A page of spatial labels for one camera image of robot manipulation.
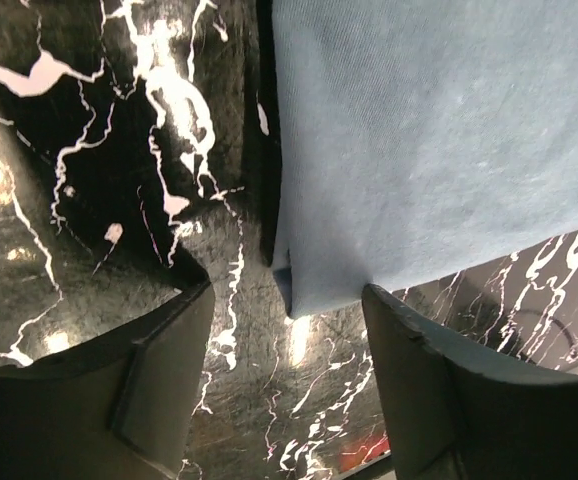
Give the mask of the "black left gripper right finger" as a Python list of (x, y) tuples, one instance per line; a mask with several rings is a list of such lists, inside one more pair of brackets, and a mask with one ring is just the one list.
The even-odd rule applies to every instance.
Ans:
[(400, 479), (578, 479), (578, 375), (443, 327), (388, 291), (362, 292)]

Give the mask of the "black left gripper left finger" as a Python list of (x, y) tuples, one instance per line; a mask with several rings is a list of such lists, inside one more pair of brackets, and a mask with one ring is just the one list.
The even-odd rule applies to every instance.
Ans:
[(203, 282), (27, 367), (0, 367), (0, 479), (173, 479), (215, 305)]

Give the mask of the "grey-blue t shirt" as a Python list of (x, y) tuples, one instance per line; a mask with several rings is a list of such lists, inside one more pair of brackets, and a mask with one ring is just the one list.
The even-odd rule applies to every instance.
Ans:
[(578, 230), (578, 1), (276, 1), (291, 317)]

